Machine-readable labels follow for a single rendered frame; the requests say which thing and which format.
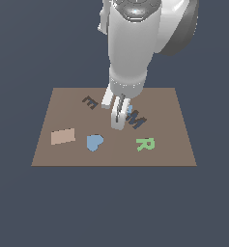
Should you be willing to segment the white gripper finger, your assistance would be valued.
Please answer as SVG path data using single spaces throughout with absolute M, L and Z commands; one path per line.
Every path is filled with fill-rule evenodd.
M 114 129 L 119 129 L 119 113 L 120 113 L 119 104 L 120 104 L 120 98 L 116 96 L 111 112 L 111 127 Z
M 122 108 L 120 112 L 120 125 L 122 130 L 125 125 L 125 118 L 127 112 L 127 101 L 126 101 L 126 96 L 124 94 L 121 94 L 121 104 L 122 104 Z

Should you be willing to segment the brown square board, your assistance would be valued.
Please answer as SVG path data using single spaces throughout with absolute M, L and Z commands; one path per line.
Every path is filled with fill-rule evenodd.
M 131 101 L 132 112 L 147 121 L 134 129 L 111 127 L 111 112 L 100 102 L 104 88 L 55 88 L 43 122 L 32 165 L 39 166 L 182 166 L 196 165 L 180 104 L 173 88 L 145 88 Z M 91 109 L 82 99 L 90 96 Z M 52 145 L 51 132 L 74 129 L 75 140 Z M 96 151 L 87 149 L 87 137 L 101 135 Z M 154 138 L 156 146 L 138 151 L 137 139 Z

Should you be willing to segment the pink rectangle block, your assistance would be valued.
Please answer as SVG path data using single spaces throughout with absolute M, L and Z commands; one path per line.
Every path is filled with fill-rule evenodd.
M 73 128 L 55 130 L 51 132 L 51 144 L 52 145 L 73 142 L 74 140 L 75 140 L 75 136 L 74 136 Z

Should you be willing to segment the dark letter E block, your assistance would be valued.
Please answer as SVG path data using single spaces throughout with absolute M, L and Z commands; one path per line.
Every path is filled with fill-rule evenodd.
M 95 100 L 93 100 L 90 96 L 84 97 L 82 101 L 86 102 L 91 109 L 94 109 L 98 105 L 98 103 Z

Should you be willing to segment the dark blue letter M block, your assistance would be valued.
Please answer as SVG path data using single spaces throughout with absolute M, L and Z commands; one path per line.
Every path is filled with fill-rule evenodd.
M 137 110 L 134 110 L 126 117 L 126 120 L 129 122 L 129 124 L 132 125 L 134 129 L 137 129 L 147 121 L 145 117 L 139 118 L 138 114 L 139 112 Z

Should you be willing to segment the green letter R block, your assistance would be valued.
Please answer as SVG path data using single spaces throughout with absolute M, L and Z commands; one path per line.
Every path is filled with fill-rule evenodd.
M 150 151 L 156 146 L 156 142 L 154 138 L 137 139 L 136 143 L 138 144 L 137 147 L 138 151 L 142 151 L 143 149 Z

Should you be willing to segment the blue heart block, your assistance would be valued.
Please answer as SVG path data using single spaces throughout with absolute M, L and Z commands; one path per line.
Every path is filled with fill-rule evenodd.
M 94 134 L 87 137 L 87 149 L 89 151 L 96 151 L 102 143 L 103 137 L 101 135 Z

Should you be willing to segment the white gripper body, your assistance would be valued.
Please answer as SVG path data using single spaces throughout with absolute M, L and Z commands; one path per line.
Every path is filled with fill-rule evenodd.
M 107 86 L 105 94 L 104 94 L 102 102 L 101 102 L 101 107 L 104 109 L 109 109 L 113 97 L 114 97 L 114 94 L 112 93 L 110 86 Z

